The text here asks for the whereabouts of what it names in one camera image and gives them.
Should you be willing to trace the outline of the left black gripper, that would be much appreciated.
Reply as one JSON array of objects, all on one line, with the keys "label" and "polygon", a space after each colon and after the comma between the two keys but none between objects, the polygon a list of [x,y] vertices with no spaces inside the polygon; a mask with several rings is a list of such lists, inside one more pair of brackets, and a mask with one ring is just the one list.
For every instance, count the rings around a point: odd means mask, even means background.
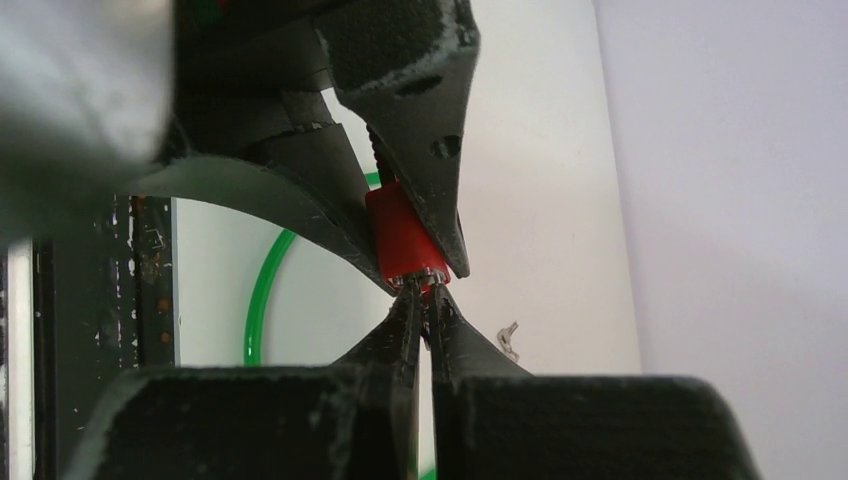
[{"label": "left black gripper", "polygon": [[178,1],[175,22],[168,137],[123,193],[266,220],[392,294],[365,176],[322,99],[332,80],[338,101],[380,139],[447,265],[469,276],[458,190],[481,47],[470,2]]}]

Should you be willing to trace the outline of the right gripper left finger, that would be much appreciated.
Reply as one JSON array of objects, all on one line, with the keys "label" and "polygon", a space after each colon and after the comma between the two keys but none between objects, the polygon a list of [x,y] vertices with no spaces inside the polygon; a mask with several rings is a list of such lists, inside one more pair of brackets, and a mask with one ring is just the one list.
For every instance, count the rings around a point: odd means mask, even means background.
[{"label": "right gripper left finger", "polygon": [[318,367],[147,368],[105,392],[69,479],[413,479],[422,296]]}]

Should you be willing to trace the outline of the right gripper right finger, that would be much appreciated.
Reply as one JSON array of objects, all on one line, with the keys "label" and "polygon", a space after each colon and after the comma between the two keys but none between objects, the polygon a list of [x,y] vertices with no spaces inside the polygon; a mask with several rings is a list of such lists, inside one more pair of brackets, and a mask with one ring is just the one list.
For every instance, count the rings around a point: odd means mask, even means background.
[{"label": "right gripper right finger", "polygon": [[734,414],[679,376],[539,376],[429,295],[441,479],[756,479]]}]

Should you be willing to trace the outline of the silver key bunch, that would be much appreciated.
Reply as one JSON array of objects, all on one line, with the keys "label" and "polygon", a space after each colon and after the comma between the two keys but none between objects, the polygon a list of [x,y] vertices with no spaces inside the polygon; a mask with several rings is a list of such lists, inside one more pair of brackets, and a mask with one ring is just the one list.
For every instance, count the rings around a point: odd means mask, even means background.
[{"label": "silver key bunch", "polygon": [[512,338],[518,327],[519,324],[517,322],[512,322],[510,325],[501,328],[496,334],[496,340],[502,352],[515,363],[520,361],[520,355],[512,345]]}]

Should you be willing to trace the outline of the red cable lock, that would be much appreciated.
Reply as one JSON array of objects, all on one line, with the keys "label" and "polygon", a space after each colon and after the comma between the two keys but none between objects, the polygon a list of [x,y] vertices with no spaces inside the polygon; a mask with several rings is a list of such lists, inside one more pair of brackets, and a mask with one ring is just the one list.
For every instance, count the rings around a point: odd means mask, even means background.
[{"label": "red cable lock", "polygon": [[450,270],[391,170],[387,147],[371,127],[367,133],[376,172],[366,176],[372,190],[365,204],[383,280],[396,291],[404,286],[405,276],[417,272],[438,273],[443,284],[449,283]]}]

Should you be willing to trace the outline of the green cable lock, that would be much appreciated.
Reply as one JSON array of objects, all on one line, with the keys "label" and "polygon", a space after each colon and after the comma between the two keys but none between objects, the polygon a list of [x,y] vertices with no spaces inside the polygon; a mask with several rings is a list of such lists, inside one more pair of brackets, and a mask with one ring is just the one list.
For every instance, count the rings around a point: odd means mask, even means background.
[{"label": "green cable lock", "polygon": [[243,362],[328,364],[375,327],[390,303],[347,262],[283,229],[250,295]]}]

